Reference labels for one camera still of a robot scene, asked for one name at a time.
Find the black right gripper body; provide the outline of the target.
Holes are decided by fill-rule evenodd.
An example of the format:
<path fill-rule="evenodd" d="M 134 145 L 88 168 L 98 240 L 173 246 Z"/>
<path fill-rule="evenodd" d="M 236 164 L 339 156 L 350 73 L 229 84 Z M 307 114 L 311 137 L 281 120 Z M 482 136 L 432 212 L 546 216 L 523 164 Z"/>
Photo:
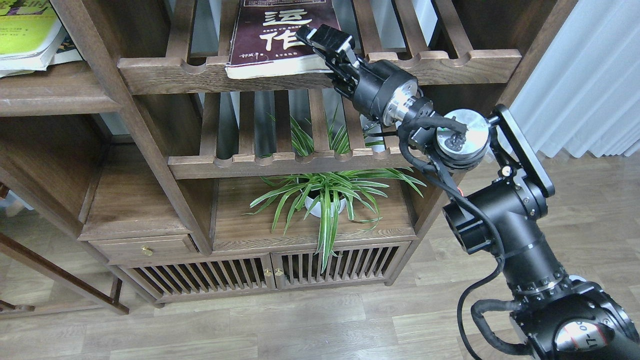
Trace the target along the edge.
<path fill-rule="evenodd" d="M 326 56 L 334 89 L 371 121 L 382 126 L 402 121 L 421 96 L 418 79 L 389 60 L 368 63 L 358 55 L 355 59 L 350 63 L 335 54 Z"/>

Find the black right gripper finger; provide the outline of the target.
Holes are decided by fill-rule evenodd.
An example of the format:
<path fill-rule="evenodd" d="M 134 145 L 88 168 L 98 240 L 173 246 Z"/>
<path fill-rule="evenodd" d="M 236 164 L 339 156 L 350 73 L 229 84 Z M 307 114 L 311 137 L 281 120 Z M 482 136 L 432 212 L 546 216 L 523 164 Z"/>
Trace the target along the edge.
<path fill-rule="evenodd" d="M 347 66 L 359 68 L 361 61 L 355 54 L 354 37 L 342 30 L 323 24 L 319 28 L 302 25 L 295 38 L 311 47 L 311 50 L 325 61 L 329 68 Z"/>

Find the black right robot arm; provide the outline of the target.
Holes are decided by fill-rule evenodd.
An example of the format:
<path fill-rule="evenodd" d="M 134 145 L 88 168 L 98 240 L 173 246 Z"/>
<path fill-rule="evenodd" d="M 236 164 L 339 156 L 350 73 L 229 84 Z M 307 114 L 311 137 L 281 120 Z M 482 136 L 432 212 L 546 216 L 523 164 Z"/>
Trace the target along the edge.
<path fill-rule="evenodd" d="M 494 349 L 537 360 L 639 358 L 639 334 L 624 309 L 596 282 L 569 275 L 537 225 L 554 185 L 505 105 L 487 117 L 466 108 L 440 115 L 415 76 L 387 60 L 362 59 L 350 34 L 323 24 L 304 25 L 295 36 L 322 57 L 334 89 L 355 110 L 381 126 L 398 125 L 405 160 L 448 194 L 443 213 L 462 248 L 496 259 L 495 271 L 457 305 L 459 332 L 475 359 L 463 303 L 499 274 L 513 299 L 478 300 L 470 309 Z"/>

